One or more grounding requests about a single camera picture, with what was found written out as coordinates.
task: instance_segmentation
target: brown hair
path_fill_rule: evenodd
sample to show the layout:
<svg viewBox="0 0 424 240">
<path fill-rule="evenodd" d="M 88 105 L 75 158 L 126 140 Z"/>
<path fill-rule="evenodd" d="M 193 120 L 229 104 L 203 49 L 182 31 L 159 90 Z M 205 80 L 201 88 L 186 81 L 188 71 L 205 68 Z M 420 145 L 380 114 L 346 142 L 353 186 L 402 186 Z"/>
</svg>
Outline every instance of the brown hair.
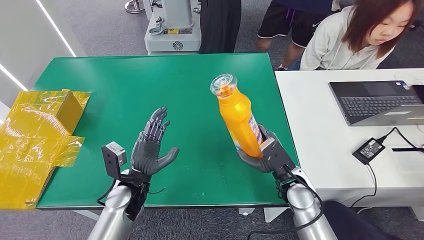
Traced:
<svg viewBox="0 0 424 240">
<path fill-rule="evenodd" d="M 356 0 L 356 7 L 342 42 L 349 44 L 349 49 L 354 53 L 362 49 L 367 34 L 372 32 L 381 22 L 388 18 L 403 4 L 412 1 L 414 10 L 403 32 L 394 39 L 384 42 L 378 47 L 377 58 L 386 55 L 399 42 L 401 37 L 415 21 L 421 9 L 421 0 Z"/>
</svg>

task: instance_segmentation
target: plastic bottle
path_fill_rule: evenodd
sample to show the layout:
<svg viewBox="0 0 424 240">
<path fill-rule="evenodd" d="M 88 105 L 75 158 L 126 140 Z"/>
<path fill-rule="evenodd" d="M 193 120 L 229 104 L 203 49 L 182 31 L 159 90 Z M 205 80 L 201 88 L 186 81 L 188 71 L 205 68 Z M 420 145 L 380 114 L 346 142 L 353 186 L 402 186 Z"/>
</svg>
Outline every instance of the plastic bottle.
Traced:
<svg viewBox="0 0 424 240">
<path fill-rule="evenodd" d="M 261 131 L 252 114 L 251 101 L 237 88 L 237 78 L 231 74 L 219 75 L 210 84 L 210 91 L 218 98 L 219 112 L 236 149 L 261 158 Z"/>
</svg>

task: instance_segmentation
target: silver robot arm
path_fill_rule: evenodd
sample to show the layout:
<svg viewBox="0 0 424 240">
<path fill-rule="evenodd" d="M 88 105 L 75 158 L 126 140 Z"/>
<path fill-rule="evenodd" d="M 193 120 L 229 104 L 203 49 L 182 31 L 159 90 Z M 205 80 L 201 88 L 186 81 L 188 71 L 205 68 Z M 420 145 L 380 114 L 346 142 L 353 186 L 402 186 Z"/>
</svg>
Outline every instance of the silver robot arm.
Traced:
<svg viewBox="0 0 424 240">
<path fill-rule="evenodd" d="M 300 168 L 294 168 L 291 173 L 303 180 L 314 192 L 314 186 L 305 172 Z M 311 223 L 320 214 L 319 202 L 312 192 L 302 183 L 292 183 L 286 192 L 286 198 L 294 213 L 295 227 Z M 324 214 L 313 224 L 297 231 L 300 240 L 337 240 Z"/>
<path fill-rule="evenodd" d="M 259 125 L 264 142 L 260 145 L 262 158 L 237 151 L 240 159 L 262 173 L 272 173 L 278 188 L 278 196 L 289 203 L 294 213 L 295 229 L 300 240 L 336 240 L 337 237 L 320 209 L 322 200 L 305 172 L 295 166 L 275 133 Z M 252 231 L 252 234 L 278 234 L 287 231 Z"/>
<path fill-rule="evenodd" d="M 127 162 L 123 147 L 116 142 L 101 147 L 106 172 L 113 178 L 113 183 L 97 200 L 104 208 L 89 240 L 129 239 L 134 222 L 144 210 L 152 175 L 174 161 L 179 152 L 178 148 L 173 147 L 168 154 L 159 157 L 161 140 L 170 124 L 169 121 L 163 123 L 166 116 L 165 107 L 158 108 L 151 115 L 132 148 L 129 170 L 121 173 L 121 166 Z M 106 202 L 101 202 L 106 195 Z"/>
<path fill-rule="evenodd" d="M 88 240 L 128 240 L 135 222 L 126 214 L 132 197 L 128 186 L 121 185 L 112 189 Z M 142 211 L 143 206 L 137 216 L 140 216 Z"/>
</svg>

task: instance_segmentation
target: bottle cap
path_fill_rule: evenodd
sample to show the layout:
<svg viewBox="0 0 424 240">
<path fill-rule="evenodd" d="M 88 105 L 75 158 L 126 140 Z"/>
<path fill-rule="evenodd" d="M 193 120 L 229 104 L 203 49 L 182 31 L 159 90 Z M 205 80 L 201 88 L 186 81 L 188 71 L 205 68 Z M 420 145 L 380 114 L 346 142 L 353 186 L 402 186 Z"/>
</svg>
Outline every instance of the bottle cap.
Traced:
<svg viewBox="0 0 424 240">
<path fill-rule="evenodd" d="M 222 74 L 212 81 L 210 91 L 217 97 L 226 98 L 234 93 L 237 88 L 237 78 L 231 74 Z"/>
</svg>

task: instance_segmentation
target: label sticker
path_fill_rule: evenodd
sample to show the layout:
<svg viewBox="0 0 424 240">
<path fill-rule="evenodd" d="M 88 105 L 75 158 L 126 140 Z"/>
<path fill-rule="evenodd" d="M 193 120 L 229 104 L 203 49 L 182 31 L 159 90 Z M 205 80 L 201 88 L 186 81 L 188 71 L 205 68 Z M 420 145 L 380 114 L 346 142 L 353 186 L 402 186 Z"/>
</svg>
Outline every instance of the label sticker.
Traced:
<svg viewBox="0 0 424 240">
<path fill-rule="evenodd" d="M 193 34 L 193 28 L 167 28 L 163 34 Z"/>
<path fill-rule="evenodd" d="M 261 135 L 261 131 L 259 130 L 259 126 L 256 123 L 255 117 L 252 115 L 250 115 L 250 119 L 249 119 L 249 126 L 250 129 L 252 129 L 253 134 L 256 136 L 256 141 L 258 144 L 262 143 L 262 135 Z"/>
<path fill-rule="evenodd" d="M 386 114 L 384 114 L 385 116 L 386 115 L 405 115 L 405 114 L 409 114 L 411 111 L 391 111 L 391 112 L 388 112 L 388 113 L 386 113 Z"/>
</svg>

